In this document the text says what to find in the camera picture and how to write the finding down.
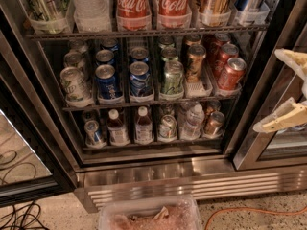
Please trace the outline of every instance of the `orange cord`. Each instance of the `orange cord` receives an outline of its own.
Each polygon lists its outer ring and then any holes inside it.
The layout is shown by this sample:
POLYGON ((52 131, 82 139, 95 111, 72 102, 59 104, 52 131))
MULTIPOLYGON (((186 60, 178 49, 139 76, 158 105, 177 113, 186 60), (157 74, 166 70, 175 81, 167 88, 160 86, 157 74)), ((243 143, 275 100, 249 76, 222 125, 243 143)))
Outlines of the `orange cord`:
POLYGON ((211 215, 211 217, 209 218, 208 222, 206 223, 204 230, 208 230, 209 229, 209 225, 211 224, 213 218, 216 215, 218 215, 219 213, 222 213, 222 212, 233 212, 233 211, 251 211, 251 212, 260 212, 260 213, 271 214, 271 215, 279 215, 279 216, 296 216, 296 215, 299 215, 299 214, 302 214, 302 213, 306 212, 307 211, 307 206, 305 208, 303 208, 302 210, 296 211, 296 212, 276 212, 276 211, 267 211, 267 210, 249 208, 249 207, 227 208, 227 209, 219 210, 219 211, 213 213, 211 215))

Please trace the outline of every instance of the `terrazzo floor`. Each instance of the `terrazzo floor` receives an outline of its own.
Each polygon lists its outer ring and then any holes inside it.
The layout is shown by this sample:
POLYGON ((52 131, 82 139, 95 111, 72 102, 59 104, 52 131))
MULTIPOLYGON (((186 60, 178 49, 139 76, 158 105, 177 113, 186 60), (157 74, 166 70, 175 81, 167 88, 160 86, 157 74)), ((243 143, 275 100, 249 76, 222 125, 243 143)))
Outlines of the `terrazzo floor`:
MULTIPOLYGON (((37 203, 41 207, 39 220, 48 229, 98 229, 99 213, 88 214, 73 193, 44 198, 39 200, 37 203)), ((16 209, 23 205, 25 204, 16 205, 16 209)), ((301 210, 307 205, 307 191, 203 200, 198 201, 198 205, 202 227, 204 228, 209 217, 214 212, 229 207, 252 207, 283 212, 294 212, 301 210)), ((11 211, 11 206, 0 208, 0 216, 4 216, 11 211)), ((214 217, 214 220, 208 229, 300 230, 307 229, 306 216, 307 213, 303 213, 298 216, 285 217, 264 215, 250 211, 227 212, 218 214, 216 217, 214 217)), ((0 220, 0 229, 3 224, 4 221, 0 220)))

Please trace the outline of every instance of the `bottle cap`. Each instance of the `bottle cap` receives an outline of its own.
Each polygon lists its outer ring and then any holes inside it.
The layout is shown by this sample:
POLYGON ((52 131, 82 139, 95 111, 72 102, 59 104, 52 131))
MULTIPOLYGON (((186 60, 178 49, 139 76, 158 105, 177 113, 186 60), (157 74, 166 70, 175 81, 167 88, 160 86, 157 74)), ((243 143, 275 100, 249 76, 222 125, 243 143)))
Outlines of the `bottle cap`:
POLYGON ((118 118, 118 111, 116 109, 111 109, 108 112, 108 116, 110 119, 117 119, 118 118))
POLYGON ((141 106, 138 108, 138 115, 146 116, 148 113, 147 108, 145 106, 141 106))
POLYGON ((202 112, 202 106, 201 106, 201 104, 195 105, 195 106, 194 106, 194 111, 195 111, 196 113, 202 112))

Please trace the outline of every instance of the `red can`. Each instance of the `red can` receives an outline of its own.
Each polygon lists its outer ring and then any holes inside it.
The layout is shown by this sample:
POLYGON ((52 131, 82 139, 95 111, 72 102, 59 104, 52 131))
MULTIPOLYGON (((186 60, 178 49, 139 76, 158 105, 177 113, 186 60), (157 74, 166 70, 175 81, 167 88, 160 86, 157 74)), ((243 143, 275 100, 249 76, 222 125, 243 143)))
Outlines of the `red can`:
MULTIPOLYGON (((117 0, 117 15, 119 17, 133 19, 142 18, 146 16, 148 9, 148 0, 117 0)), ((143 29, 146 26, 146 20, 129 22, 125 21, 124 28, 130 31, 143 29)))
POLYGON ((218 86, 223 90, 234 90, 245 74, 247 64, 239 57, 231 57, 224 66, 218 79, 218 86))
POLYGON ((234 44, 230 44, 230 43, 226 43, 224 44, 216 58, 215 58, 215 62, 213 64, 213 67, 212 67, 212 73, 213 73, 213 76, 214 78, 217 80, 224 68, 224 66, 227 64, 227 61, 230 59, 230 58, 236 58, 239 56, 239 49, 236 45, 234 44))
MULTIPOLYGON (((187 4, 188 0, 159 0, 159 14, 170 17, 183 16, 186 14, 187 4)), ((180 27, 182 26, 182 21, 166 20, 163 26, 168 28, 180 27)))
POLYGON ((213 65, 215 58, 222 47, 222 45, 226 43, 230 43, 231 38, 229 34, 224 34, 224 33, 215 33, 210 40, 209 46, 207 48, 208 56, 207 56, 207 61, 209 65, 213 65))

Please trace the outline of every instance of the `wire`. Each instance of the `wire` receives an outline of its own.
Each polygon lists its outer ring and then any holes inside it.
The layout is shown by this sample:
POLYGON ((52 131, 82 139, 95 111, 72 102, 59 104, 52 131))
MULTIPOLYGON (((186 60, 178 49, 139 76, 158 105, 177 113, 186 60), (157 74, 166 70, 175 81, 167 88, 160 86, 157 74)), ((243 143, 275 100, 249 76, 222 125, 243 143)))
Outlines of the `wire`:
POLYGON ((296 216, 296 215, 300 215, 304 212, 307 212, 307 206, 305 208, 303 208, 302 210, 296 211, 296 212, 277 212, 277 211, 268 211, 268 210, 262 210, 262 209, 249 208, 249 207, 227 208, 227 209, 219 210, 219 211, 213 213, 211 215, 211 217, 209 218, 208 222, 206 223, 204 230, 209 229, 209 225, 212 223, 213 218, 216 217, 219 213, 234 212, 234 211, 259 212, 259 213, 278 215, 278 216, 296 216))
POLYGON ((38 205, 35 201, 30 204, 27 204, 19 209, 16 209, 15 206, 12 206, 12 212, 1 217, 0 222, 5 220, 6 218, 10 218, 3 225, 0 225, 0 229, 10 229, 10 230, 30 230, 30 229, 44 229, 49 230, 49 228, 45 227, 41 221, 38 219, 41 213, 40 205, 38 205), (37 213, 33 214, 32 211, 36 207, 37 213), (25 213, 20 216, 18 213, 22 210, 25 210, 25 213))

